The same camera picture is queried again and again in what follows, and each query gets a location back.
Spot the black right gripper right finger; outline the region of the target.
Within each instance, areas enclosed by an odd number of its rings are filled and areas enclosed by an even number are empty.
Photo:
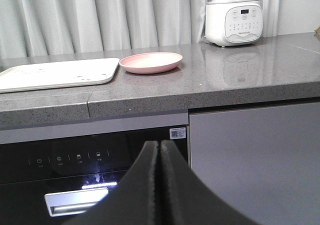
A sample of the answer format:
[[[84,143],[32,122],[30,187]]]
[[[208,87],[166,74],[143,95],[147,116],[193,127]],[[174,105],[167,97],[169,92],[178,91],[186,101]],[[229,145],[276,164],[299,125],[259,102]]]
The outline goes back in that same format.
[[[159,148],[164,225],[256,225],[213,193],[192,171],[176,144]]]

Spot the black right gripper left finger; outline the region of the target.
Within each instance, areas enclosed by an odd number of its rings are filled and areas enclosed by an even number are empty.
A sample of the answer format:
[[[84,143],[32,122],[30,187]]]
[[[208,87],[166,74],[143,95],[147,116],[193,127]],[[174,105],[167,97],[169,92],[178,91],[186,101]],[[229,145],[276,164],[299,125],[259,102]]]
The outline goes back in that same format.
[[[156,203],[157,141],[146,141],[116,188],[65,225],[158,225]]]

